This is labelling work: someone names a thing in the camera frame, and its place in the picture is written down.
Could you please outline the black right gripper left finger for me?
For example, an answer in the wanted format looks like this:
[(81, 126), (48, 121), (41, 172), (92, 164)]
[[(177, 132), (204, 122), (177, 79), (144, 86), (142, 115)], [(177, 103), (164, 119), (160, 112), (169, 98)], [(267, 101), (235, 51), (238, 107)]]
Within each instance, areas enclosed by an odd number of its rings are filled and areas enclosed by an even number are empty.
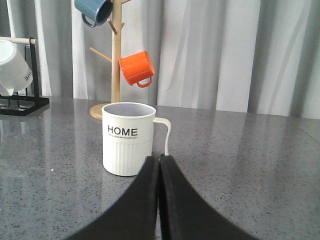
[(153, 240), (158, 211), (159, 161), (148, 156), (123, 195), (69, 240)]

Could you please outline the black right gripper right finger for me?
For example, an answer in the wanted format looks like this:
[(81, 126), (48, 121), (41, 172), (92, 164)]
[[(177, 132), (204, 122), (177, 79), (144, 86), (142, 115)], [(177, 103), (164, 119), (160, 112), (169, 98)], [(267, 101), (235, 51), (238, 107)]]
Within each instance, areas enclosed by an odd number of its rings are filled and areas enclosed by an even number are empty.
[(173, 156), (162, 155), (159, 161), (159, 214), (163, 240), (255, 239), (203, 200)]

